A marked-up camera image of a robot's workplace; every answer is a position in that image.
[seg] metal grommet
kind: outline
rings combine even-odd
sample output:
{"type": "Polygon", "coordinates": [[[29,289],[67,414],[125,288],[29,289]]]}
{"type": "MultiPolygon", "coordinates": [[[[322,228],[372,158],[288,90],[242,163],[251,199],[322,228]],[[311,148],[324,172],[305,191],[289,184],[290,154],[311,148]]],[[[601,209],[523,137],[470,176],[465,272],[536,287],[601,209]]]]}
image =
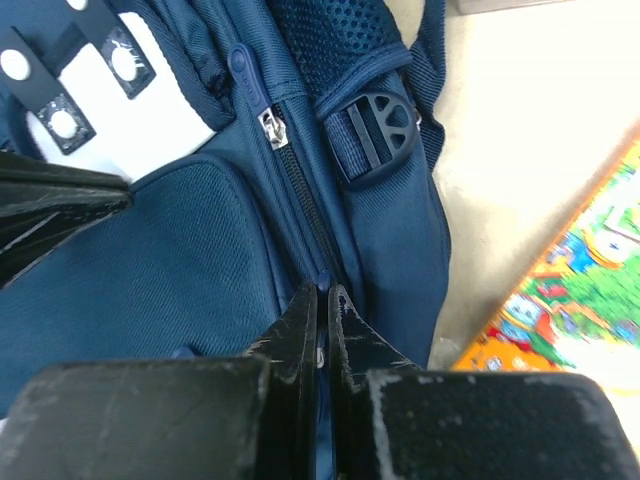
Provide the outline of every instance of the metal grommet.
{"type": "Polygon", "coordinates": [[[22,81],[31,75],[31,64],[18,50],[5,50],[0,54],[0,68],[13,80],[22,81]]]}

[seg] black plastic buckle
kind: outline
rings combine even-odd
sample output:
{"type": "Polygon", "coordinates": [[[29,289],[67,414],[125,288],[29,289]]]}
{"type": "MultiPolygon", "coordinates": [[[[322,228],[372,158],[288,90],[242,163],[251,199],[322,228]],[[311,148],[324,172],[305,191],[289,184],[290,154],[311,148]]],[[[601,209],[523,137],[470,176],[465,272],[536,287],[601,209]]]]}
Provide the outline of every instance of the black plastic buckle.
{"type": "Polygon", "coordinates": [[[342,179],[350,188],[371,186],[397,170],[409,158],[418,139],[415,111],[402,96],[392,92],[360,93],[343,103],[338,109],[345,110],[351,119],[358,140],[369,163],[369,170],[355,178],[350,178],[343,162],[336,155],[342,179]],[[369,118],[369,127],[363,114],[369,118]],[[385,144],[374,142],[369,128],[377,128],[376,138],[383,138],[385,144]]]}

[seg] cartoon illustration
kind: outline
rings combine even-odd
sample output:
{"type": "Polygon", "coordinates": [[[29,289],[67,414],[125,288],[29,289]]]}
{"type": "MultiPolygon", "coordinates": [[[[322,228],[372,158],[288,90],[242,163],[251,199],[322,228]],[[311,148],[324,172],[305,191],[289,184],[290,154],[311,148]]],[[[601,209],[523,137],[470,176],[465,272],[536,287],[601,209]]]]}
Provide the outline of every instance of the cartoon illustration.
{"type": "MultiPolygon", "coordinates": [[[[454,369],[581,373],[628,409],[640,402],[639,364],[640,138],[454,369]]],[[[640,457],[629,412],[620,417],[640,457]]]]}

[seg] zipper pull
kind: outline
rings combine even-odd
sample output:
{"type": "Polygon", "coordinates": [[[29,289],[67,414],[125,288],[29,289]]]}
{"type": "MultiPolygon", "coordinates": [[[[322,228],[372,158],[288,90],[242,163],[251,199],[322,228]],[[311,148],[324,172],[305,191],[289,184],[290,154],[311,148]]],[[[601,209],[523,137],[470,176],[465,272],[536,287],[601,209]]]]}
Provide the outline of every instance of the zipper pull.
{"type": "Polygon", "coordinates": [[[273,102],[260,75],[258,61],[251,48],[244,43],[235,44],[229,51],[227,64],[231,75],[249,104],[251,113],[260,122],[271,148],[278,150],[289,145],[287,126],[271,109],[273,102]]]}

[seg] floor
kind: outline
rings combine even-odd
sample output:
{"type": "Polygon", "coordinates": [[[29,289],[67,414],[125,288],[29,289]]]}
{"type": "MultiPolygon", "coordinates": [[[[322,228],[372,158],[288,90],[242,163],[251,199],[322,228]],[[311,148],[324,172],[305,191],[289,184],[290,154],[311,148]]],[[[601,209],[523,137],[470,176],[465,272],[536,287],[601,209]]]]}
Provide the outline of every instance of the floor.
{"type": "MultiPolygon", "coordinates": [[[[387,3],[411,43],[424,0],[387,3]]],[[[435,176],[453,258],[434,369],[451,366],[640,127],[638,0],[449,7],[435,176]]]]}

